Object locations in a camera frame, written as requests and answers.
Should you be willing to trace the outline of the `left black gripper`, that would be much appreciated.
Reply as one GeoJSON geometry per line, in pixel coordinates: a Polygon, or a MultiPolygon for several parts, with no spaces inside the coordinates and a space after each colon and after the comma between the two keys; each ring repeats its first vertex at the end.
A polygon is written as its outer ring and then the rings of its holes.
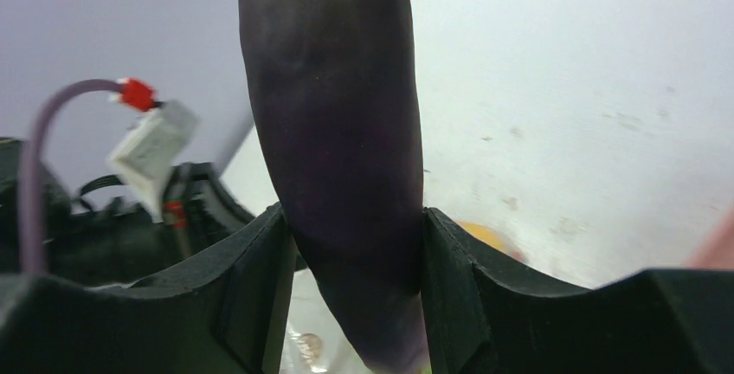
{"type": "Polygon", "coordinates": [[[85,196],[120,186],[98,177],[69,194],[41,168],[51,274],[87,286],[130,283],[171,267],[229,237],[254,220],[228,193],[209,163],[173,168],[164,191],[164,220],[123,197],[95,207],[85,196]]]}

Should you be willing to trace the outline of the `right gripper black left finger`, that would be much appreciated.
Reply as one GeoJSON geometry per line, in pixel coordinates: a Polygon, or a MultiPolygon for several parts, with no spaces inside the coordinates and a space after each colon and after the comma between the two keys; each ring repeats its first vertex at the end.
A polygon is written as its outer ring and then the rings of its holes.
{"type": "Polygon", "coordinates": [[[296,248],[279,205],[128,288],[1,279],[4,373],[275,373],[296,248]]]}

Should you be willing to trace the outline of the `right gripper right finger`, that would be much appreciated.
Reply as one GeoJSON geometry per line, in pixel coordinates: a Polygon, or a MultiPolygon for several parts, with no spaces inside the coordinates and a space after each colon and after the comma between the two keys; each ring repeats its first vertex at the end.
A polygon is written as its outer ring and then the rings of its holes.
{"type": "Polygon", "coordinates": [[[543,274],[424,213],[436,373],[730,373],[733,274],[650,268],[597,289],[543,274]]]}

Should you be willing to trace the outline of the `dark purple eggplant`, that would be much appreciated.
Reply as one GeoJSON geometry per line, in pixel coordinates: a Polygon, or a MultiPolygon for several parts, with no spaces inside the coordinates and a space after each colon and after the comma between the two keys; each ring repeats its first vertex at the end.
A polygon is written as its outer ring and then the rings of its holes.
{"type": "Polygon", "coordinates": [[[410,0],[239,0],[250,105],[274,190],[364,364],[428,364],[422,134],[410,0]]]}

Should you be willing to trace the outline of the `clear zip top bag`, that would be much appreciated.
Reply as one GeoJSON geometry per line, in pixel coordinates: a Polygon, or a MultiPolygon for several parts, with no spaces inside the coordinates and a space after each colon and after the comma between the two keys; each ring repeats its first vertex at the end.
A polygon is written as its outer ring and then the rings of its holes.
{"type": "Polygon", "coordinates": [[[371,374],[326,306],[309,269],[293,276],[280,374],[371,374]]]}

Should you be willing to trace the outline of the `pink plastic basket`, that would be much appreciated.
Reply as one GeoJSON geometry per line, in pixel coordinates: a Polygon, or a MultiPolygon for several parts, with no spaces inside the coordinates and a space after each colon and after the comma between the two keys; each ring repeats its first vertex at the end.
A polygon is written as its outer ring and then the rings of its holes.
{"type": "Polygon", "coordinates": [[[733,211],[717,226],[686,266],[715,270],[733,269],[733,211]]]}

